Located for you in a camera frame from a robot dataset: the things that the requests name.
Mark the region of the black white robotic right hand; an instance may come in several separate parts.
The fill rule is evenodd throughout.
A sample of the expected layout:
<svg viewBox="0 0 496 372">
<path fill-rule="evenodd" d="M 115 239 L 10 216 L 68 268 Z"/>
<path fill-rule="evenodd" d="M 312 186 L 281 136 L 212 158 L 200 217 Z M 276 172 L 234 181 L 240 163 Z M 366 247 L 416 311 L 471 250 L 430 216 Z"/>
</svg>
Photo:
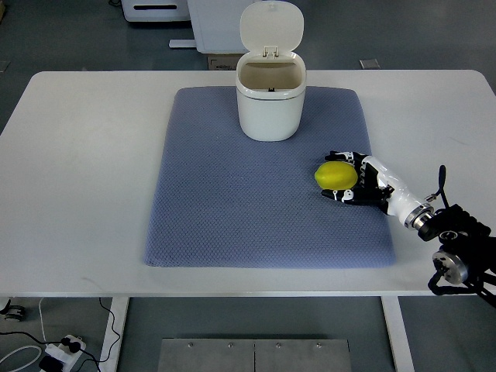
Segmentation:
<svg viewBox="0 0 496 372">
<path fill-rule="evenodd" d="M 434 216 L 433 207 L 415 196 L 406 183 L 376 157 L 332 151 L 325 157 L 327 161 L 352 165 L 358 174 L 358 182 L 346 190 L 322 189 L 323 196 L 347 205 L 376 206 L 384 214 L 396 217 L 408 229 L 419 230 Z"/>
</svg>

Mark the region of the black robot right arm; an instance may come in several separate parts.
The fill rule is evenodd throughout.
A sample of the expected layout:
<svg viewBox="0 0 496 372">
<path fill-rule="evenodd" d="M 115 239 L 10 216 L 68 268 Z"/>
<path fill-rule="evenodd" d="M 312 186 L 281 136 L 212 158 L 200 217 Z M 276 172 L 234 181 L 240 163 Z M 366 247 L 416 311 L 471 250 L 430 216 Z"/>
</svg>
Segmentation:
<svg viewBox="0 0 496 372">
<path fill-rule="evenodd" d="M 495 238 L 491 228 L 477 221 L 459 205 L 450 205 L 444 190 L 446 167 L 439 167 L 438 191 L 444 207 L 427 212 L 419 220 L 418 236 L 437 238 L 440 248 L 432 255 L 435 273 L 428 282 L 434 295 L 477 295 L 495 306 L 495 294 L 485 286 L 495 285 Z"/>
</svg>

